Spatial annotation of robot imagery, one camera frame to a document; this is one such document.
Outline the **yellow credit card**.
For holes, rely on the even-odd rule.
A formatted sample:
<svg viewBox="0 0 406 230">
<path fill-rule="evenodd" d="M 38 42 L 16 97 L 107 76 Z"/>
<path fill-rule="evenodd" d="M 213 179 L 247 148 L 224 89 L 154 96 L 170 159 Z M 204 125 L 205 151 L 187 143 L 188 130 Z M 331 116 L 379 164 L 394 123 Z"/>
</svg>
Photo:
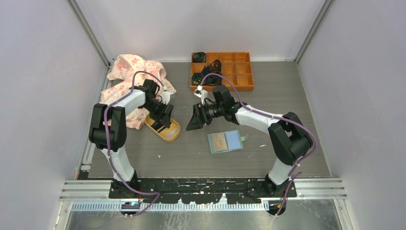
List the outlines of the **yellow credit card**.
<svg viewBox="0 0 406 230">
<path fill-rule="evenodd" d="M 224 132 L 213 133 L 212 140 L 214 151 L 224 151 L 228 149 Z"/>
</svg>

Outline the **yellow oval tray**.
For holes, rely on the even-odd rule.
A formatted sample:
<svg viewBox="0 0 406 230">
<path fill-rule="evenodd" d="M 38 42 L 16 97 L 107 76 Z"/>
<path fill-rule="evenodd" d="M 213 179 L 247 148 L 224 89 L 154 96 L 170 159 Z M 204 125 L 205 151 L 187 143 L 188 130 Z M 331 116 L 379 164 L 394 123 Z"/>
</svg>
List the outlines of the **yellow oval tray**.
<svg viewBox="0 0 406 230">
<path fill-rule="evenodd" d="M 180 124 L 173 118 L 170 119 L 169 128 L 161 126 L 155 129 L 155 120 L 150 118 L 149 115 L 146 116 L 145 124 L 165 142 L 173 142 L 180 135 Z"/>
</svg>

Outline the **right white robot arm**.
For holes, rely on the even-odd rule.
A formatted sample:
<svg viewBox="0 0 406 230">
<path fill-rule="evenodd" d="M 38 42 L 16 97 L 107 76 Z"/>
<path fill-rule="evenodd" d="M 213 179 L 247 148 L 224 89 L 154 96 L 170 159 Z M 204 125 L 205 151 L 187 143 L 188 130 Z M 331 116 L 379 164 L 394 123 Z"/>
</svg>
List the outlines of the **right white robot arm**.
<svg viewBox="0 0 406 230">
<path fill-rule="evenodd" d="M 213 100 L 207 94 L 202 86 L 194 91 L 201 101 L 193 106 L 192 118 L 186 129 L 201 129 L 211 124 L 214 118 L 223 117 L 228 122 L 268 134 L 277 159 L 265 177 L 265 186 L 270 196 L 279 196 L 299 160 L 314 149 L 314 135 L 303 126 L 297 114 L 279 115 L 257 110 L 241 100 L 236 101 L 224 85 L 212 90 Z"/>
</svg>

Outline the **light green card holder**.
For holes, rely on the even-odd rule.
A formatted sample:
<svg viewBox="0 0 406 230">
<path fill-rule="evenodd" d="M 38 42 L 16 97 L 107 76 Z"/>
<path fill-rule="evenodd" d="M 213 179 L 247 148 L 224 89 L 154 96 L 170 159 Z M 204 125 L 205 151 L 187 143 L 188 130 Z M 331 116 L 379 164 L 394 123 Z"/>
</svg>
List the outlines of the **light green card holder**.
<svg viewBox="0 0 406 230">
<path fill-rule="evenodd" d="M 212 134 L 208 134 L 208 142 L 212 154 L 225 153 L 235 150 L 242 150 L 244 148 L 243 142 L 248 138 L 248 134 L 241 136 L 239 130 L 225 131 L 225 137 L 228 149 L 224 151 L 214 151 Z"/>
</svg>

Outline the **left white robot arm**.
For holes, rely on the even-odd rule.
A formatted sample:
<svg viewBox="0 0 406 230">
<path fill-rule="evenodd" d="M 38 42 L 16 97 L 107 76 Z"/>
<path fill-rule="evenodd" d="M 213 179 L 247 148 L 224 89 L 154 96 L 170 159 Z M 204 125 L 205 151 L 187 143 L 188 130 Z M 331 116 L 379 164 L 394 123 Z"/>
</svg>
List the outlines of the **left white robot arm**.
<svg viewBox="0 0 406 230">
<path fill-rule="evenodd" d="M 132 86 L 129 92 L 110 104 L 97 103 L 93 107 L 89 140 L 100 149 L 113 172 L 113 182 L 128 198 L 138 195 L 140 185 L 131 166 L 124 144 L 127 139 L 126 117 L 135 109 L 146 109 L 158 127 L 169 128 L 173 105 L 158 99 L 158 84 L 145 80 Z"/>
</svg>

